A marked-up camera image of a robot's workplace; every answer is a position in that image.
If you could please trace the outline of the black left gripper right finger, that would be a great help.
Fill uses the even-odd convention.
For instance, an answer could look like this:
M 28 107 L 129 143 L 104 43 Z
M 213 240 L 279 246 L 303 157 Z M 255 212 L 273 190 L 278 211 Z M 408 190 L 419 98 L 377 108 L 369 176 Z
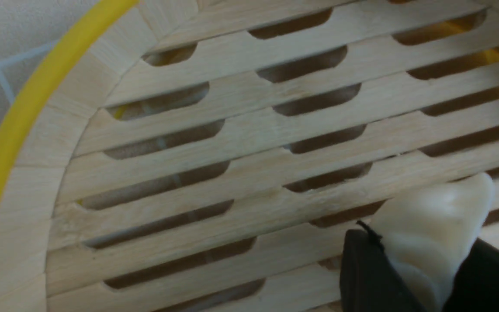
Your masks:
M 499 312 L 499 250 L 477 239 L 455 276 L 444 312 Z

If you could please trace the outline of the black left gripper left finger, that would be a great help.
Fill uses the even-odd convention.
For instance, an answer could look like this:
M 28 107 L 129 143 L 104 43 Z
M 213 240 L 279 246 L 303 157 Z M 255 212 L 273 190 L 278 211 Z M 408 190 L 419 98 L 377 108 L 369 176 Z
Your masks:
M 348 230 L 341 255 L 339 291 L 343 312 L 424 312 L 390 264 L 382 236 L 364 221 Z

